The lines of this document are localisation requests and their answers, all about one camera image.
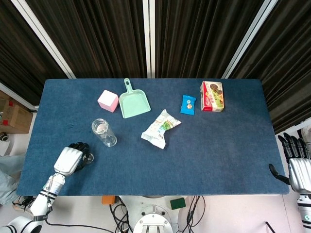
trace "orange object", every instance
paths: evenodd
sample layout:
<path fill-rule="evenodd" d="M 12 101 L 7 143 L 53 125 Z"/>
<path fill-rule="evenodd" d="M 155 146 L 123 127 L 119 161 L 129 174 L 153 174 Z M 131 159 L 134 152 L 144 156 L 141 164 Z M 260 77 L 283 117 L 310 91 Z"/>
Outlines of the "orange object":
<path fill-rule="evenodd" d="M 116 196 L 102 196 L 103 205 L 112 205 L 115 203 Z"/>

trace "table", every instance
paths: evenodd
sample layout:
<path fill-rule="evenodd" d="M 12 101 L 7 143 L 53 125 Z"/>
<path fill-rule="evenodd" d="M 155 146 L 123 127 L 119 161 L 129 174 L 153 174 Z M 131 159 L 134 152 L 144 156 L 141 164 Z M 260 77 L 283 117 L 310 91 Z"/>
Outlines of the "table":
<path fill-rule="evenodd" d="M 143 90 L 151 111 L 123 119 L 99 107 L 107 89 L 125 92 L 123 79 L 47 80 L 35 120 L 19 195 L 37 195 L 60 152 L 70 143 L 89 143 L 94 162 L 66 178 L 61 196 L 286 194 L 268 164 L 284 174 L 259 80 L 222 82 L 225 109 L 202 112 L 203 79 L 131 79 Z M 195 115 L 181 114 L 182 95 L 197 98 Z M 140 138 L 163 109 L 182 123 L 165 132 L 161 150 Z M 94 135 L 103 118 L 118 142 L 108 148 Z"/>

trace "mint green dustpan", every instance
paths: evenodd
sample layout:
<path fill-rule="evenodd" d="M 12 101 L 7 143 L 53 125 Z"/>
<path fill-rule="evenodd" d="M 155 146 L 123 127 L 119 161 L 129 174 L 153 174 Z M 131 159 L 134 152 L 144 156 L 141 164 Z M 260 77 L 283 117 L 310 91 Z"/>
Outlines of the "mint green dustpan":
<path fill-rule="evenodd" d="M 151 110 L 146 94 L 142 90 L 133 90 L 130 80 L 124 79 L 127 92 L 119 97 L 123 118 L 134 117 Z"/>

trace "glass cup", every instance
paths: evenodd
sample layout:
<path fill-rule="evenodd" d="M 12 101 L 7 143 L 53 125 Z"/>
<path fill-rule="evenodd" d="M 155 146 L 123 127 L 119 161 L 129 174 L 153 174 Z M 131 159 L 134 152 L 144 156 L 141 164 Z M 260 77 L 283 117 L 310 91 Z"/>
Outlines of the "glass cup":
<path fill-rule="evenodd" d="M 92 130 L 106 146 L 113 147 L 117 143 L 116 136 L 112 132 L 108 122 L 104 119 L 93 121 Z"/>

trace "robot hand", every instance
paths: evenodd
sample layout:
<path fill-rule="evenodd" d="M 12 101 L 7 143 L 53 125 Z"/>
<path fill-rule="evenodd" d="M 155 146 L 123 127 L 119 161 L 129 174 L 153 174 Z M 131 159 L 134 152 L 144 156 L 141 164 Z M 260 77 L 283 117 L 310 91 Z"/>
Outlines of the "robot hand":
<path fill-rule="evenodd" d="M 288 163 L 289 178 L 280 175 L 272 164 L 269 169 L 278 180 L 290 185 L 293 191 L 300 194 L 297 200 L 305 232 L 311 233 L 311 156 L 306 143 L 300 138 L 278 136 L 284 148 Z"/>
<path fill-rule="evenodd" d="M 52 204 L 65 184 L 65 177 L 92 161 L 93 155 L 89 152 L 88 144 L 78 142 L 65 147 L 54 165 L 56 173 L 49 177 L 30 208 L 34 218 L 31 220 L 22 216 L 17 217 L 8 225 L 0 227 L 0 233 L 39 233 L 43 221 L 53 210 Z"/>

